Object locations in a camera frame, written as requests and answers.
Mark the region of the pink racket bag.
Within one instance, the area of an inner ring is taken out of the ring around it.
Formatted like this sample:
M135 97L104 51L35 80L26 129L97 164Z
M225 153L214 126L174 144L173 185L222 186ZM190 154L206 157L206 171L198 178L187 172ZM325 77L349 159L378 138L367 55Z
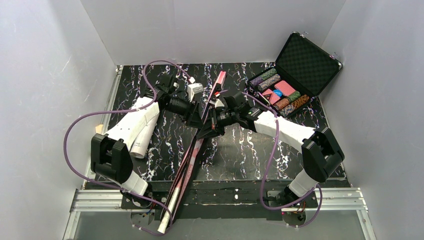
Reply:
M210 108L214 107L214 93L215 92L221 92L225 79L226 79L226 75L227 73L225 71L221 71L215 81L215 83L213 84L212 90L210 91L209 97L207 99L207 102L205 104L205 107L203 109L202 112L202 120L206 120L207 115L208 115L208 111ZM196 161L196 157L200 151L200 148L203 144L203 139L197 139L196 137L193 138L193 140L191 141L191 144L186 152L186 154L183 157L183 160L179 166L179 169L177 171L177 175L176 178L169 190L169 194L168 194L168 200L167 200L167 204L166 206L168 206L171 195L173 193L173 191L175 190L176 186L178 184L181 184L181 188L180 188L180 192L179 192L179 196L178 199L176 201L176 205L174 207L173 213L172 213L172 221L169 223L171 224L173 222L173 218L176 215L177 209L178 209L178 205L180 204L185 190L190 182L190 178L192 176L192 172L194 169L194 165L195 165L195 161ZM162 220L162 217L164 216L164 213L162 213L160 215L160 221Z

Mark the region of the white shuttlecock tube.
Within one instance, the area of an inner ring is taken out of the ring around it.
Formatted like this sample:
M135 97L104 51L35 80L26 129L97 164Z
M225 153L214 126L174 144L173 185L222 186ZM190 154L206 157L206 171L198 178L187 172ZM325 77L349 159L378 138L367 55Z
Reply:
M138 159L145 158L159 116L152 118L135 138L129 154Z

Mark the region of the pink badminton racket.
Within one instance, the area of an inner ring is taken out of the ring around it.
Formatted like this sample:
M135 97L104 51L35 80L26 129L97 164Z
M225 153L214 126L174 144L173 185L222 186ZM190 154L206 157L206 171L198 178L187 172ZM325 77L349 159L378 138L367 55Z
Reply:
M175 187L174 191L172 192L172 195L167 205L167 210L165 211L161 219L161 222L159 224L159 227L157 229L157 231L160 232L161 234L165 234L168 224L172 221L173 210L176 206L176 203L180 194L180 190L181 190L181 183L179 183Z

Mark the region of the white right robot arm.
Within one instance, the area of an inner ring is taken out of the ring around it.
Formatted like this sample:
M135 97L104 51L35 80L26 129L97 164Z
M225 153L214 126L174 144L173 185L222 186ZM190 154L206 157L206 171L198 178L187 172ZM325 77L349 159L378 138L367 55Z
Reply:
M223 98L224 105L210 108L197 139L224 135L225 127L239 124L255 133L275 137L295 148L302 156L303 169L280 194L284 206L292 206L308 196L320 183L325 183L345 159L329 127L313 128L278 116L270 107L244 92Z

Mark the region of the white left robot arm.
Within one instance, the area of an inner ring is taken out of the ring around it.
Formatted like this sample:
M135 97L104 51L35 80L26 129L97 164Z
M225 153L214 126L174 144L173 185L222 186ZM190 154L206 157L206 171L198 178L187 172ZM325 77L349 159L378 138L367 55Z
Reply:
M134 172L132 158L146 154L160 111L179 115L189 127L203 126L200 104L194 100L196 94L203 92L203 85L191 77L186 98L177 95L178 86L172 76L160 80L154 89L142 91L131 112L114 127L105 134L95 134L91 139L91 171L129 192L145 196L149 184Z

